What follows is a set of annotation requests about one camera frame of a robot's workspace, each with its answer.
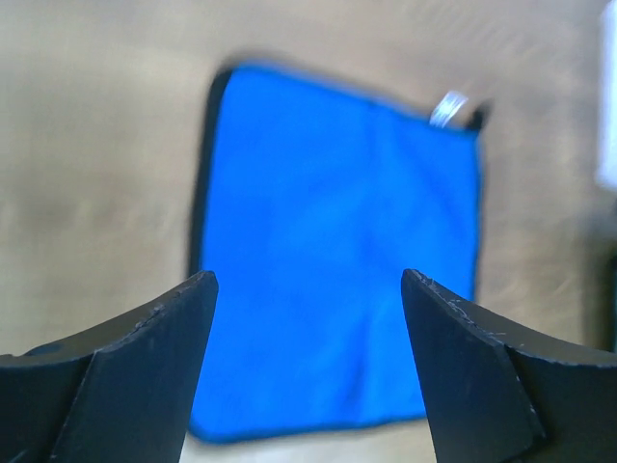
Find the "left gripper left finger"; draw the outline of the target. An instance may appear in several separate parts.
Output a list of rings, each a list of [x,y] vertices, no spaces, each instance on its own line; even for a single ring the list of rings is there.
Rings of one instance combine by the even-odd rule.
[[[178,461],[218,289],[199,272],[93,328],[2,355],[2,461]]]

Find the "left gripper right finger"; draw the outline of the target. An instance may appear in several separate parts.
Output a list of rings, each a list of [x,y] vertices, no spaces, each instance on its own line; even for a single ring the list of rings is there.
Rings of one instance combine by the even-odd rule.
[[[614,353],[534,331],[415,270],[401,291],[438,461],[615,461]]]

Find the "blue and grey towel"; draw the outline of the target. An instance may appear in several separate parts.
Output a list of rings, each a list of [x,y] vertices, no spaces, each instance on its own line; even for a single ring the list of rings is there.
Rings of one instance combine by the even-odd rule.
[[[416,269],[470,299],[480,134],[450,92],[418,112],[242,62],[208,92],[189,248],[219,293],[189,430],[208,444],[423,419],[401,300]]]

